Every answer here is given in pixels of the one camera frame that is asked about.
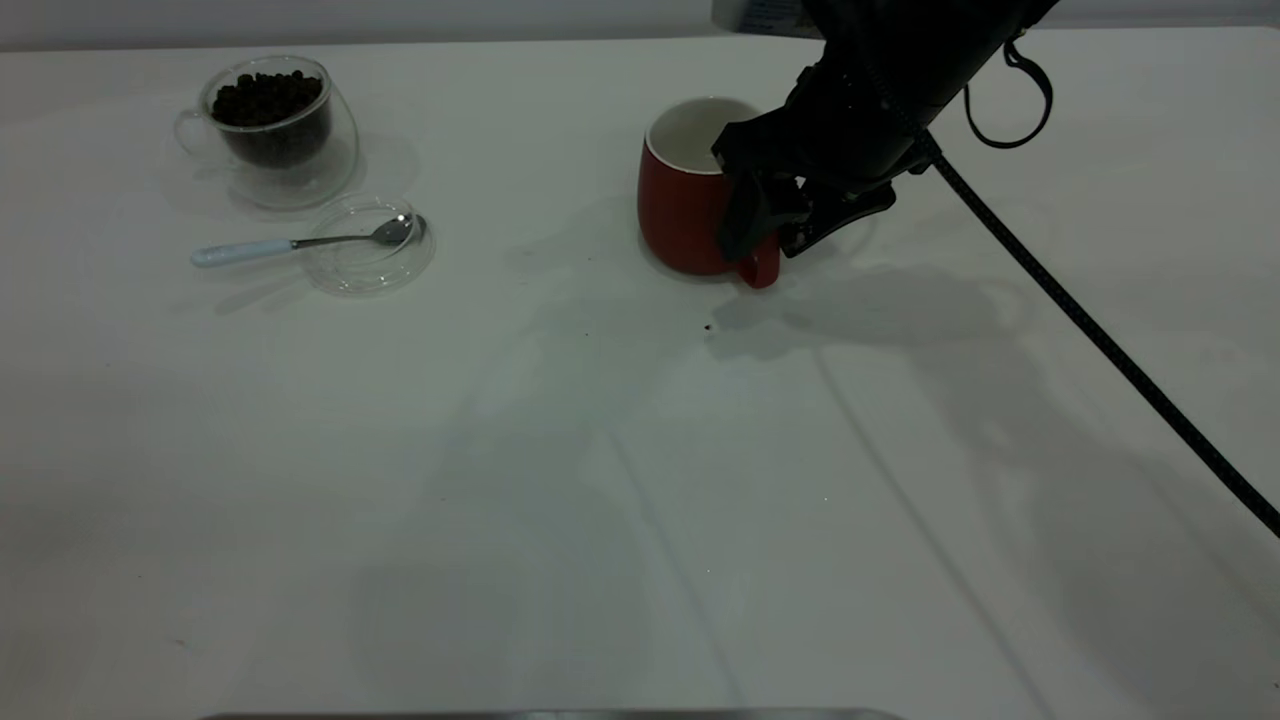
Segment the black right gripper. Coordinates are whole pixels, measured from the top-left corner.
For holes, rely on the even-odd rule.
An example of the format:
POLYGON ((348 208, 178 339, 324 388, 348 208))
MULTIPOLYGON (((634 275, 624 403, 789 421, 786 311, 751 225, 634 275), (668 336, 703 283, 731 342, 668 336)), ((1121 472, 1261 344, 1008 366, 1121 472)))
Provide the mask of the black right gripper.
POLYGON ((727 263, 745 259, 780 228, 780 251, 796 258, 891 209, 896 193, 884 183, 932 165, 932 152, 896 111, 922 128, 940 114, 942 64, 877 68, 890 102, 860 63, 818 61, 801 72, 781 108, 721 131, 712 155, 728 176, 730 196, 716 241, 727 263))

